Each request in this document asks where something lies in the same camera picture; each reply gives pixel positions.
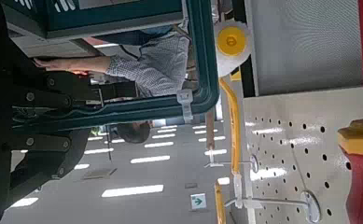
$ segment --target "white bracket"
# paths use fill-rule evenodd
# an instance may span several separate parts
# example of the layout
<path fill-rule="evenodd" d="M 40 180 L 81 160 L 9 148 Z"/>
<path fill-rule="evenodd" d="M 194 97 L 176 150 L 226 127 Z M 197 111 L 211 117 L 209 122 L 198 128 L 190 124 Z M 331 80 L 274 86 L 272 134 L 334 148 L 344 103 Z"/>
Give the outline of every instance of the white bracket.
<path fill-rule="evenodd" d="M 177 102 L 182 105 L 182 114 L 184 121 L 190 123 L 193 120 L 192 107 L 193 92 L 191 89 L 186 89 L 177 92 Z"/>

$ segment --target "dark hair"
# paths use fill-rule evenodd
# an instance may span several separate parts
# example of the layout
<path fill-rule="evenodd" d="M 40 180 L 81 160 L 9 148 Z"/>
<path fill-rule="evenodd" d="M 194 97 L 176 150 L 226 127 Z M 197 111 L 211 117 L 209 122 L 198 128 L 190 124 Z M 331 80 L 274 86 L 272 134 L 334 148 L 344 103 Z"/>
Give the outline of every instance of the dark hair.
<path fill-rule="evenodd" d="M 132 123 L 120 123 L 117 125 L 118 135 L 127 143 L 140 144 L 144 143 L 151 131 L 148 122 L 140 124 L 138 128 L 134 128 Z"/>

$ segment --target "ceiling light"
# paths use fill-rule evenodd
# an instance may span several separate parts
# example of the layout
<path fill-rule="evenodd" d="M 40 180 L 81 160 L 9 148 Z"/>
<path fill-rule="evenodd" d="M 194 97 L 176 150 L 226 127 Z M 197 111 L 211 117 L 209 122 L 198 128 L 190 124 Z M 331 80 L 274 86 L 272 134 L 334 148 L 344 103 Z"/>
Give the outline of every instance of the ceiling light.
<path fill-rule="evenodd" d="M 126 188 L 126 189 L 108 189 L 103 193 L 102 197 L 110 198 L 110 197 L 119 197 L 127 195 L 157 193 L 157 192 L 163 192 L 163 188 L 164 188 L 163 185 L 154 185 L 154 186 L 144 186 L 136 188 Z"/>
<path fill-rule="evenodd" d="M 172 133 L 177 131 L 177 129 L 165 129 L 165 130 L 158 130 L 158 133 Z"/>
<path fill-rule="evenodd" d="M 172 126 L 164 126 L 164 127 L 161 127 L 161 129 L 173 129 L 173 128 L 176 128 L 178 127 L 177 125 L 172 125 Z"/>
<path fill-rule="evenodd" d="M 204 129 L 204 128 L 206 128 L 206 126 L 205 126 L 205 125 L 202 125 L 202 126 L 195 126 L 195 127 L 193 127 L 192 129 Z"/>
<path fill-rule="evenodd" d="M 25 199 L 18 200 L 17 202 L 15 202 L 14 204 L 12 204 L 10 207 L 25 207 L 25 206 L 30 206 L 33 203 L 35 203 L 36 201 L 38 201 L 38 198 L 25 198 Z"/>
<path fill-rule="evenodd" d="M 144 147 L 169 147 L 174 144 L 175 144 L 174 142 L 153 143 L 153 144 L 146 144 Z"/>
<path fill-rule="evenodd" d="M 175 133 L 169 133 L 169 134 L 163 134 L 163 135 L 154 135 L 152 136 L 153 139 L 158 139 L 158 138 L 168 138 L 168 137 L 174 137 Z"/>
<path fill-rule="evenodd" d="M 131 160 L 131 164 L 143 163 L 143 162 L 153 162 L 153 161 L 168 161 L 170 156 L 159 156 L 159 157 L 147 157 Z"/>
<path fill-rule="evenodd" d="M 224 139 L 226 139 L 226 137 L 225 136 L 218 136 L 218 137 L 214 137 L 214 141 L 220 141 L 220 140 L 224 140 Z M 207 141 L 207 139 L 206 138 L 200 138 L 199 139 L 199 142 L 206 142 Z"/>
<path fill-rule="evenodd" d="M 215 155 L 223 155 L 223 154 L 227 154 L 227 153 L 228 153 L 227 149 L 219 149 L 219 150 L 205 151 L 204 155 L 211 156 L 213 154 L 213 156 L 215 156 Z"/>
<path fill-rule="evenodd" d="M 228 185 L 230 184 L 230 178 L 229 177 L 222 177 L 218 179 L 219 185 Z"/>
<path fill-rule="evenodd" d="M 74 170 L 83 170 L 83 169 L 86 169 L 88 167 L 90 167 L 89 164 L 78 164 L 78 165 L 76 165 L 76 167 L 74 167 Z"/>
<path fill-rule="evenodd" d="M 88 141 L 97 141 L 97 140 L 102 140 L 103 137 L 90 137 L 88 138 Z"/>
<path fill-rule="evenodd" d="M 85 155 L 105 153 L 105 152 L 110 152 L 110 151 L 114 151 L 114 148 L 102 148 L 102 149 L 86 150 Z"/>
<path fill-rule="evenodd" d="M 196 131 L 196 132 L 195 132 L 195 134 L 200 134 L 200 133 L 207 133 L 207 131 L 206 131 L 206 130 L 204 130 L 204 131 Z"/>
<path fill-rule="evenodd" d="M 119 44 L 103 44 L 103 45 L 95 45 L 94 47 L 96 49 L 102 49 L 102 48 L 109 48 L 109 47 L 116 47 L 119 46 Z"/>

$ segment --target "man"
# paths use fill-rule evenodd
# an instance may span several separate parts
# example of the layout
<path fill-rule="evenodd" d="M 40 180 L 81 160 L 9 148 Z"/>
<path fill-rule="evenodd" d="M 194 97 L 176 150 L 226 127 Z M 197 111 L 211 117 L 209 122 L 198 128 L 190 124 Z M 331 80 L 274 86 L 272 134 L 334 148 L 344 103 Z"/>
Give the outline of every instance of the man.
<path fill-rule="evenodd" d="M 180 28 L 186 29 L 185 21 Z M 182 89 L 188 60 L 189 40 L 174 31 L 171 26 L 131 31 L 121 34 L 102 35 L 95 38 L 121 45 L 141 46 L 137 60 L 111 57 L 57 59 L 35 63 L 47 71 L 69 71 L 87 75 L 94 71 L 115 77 L 125 77 L 136 83 L 140 97 L 155 97 L 176 94 Z M 129 143 L 143 143 L 149 137 L 148 122 L 119 124 L 118 135 Z"/>

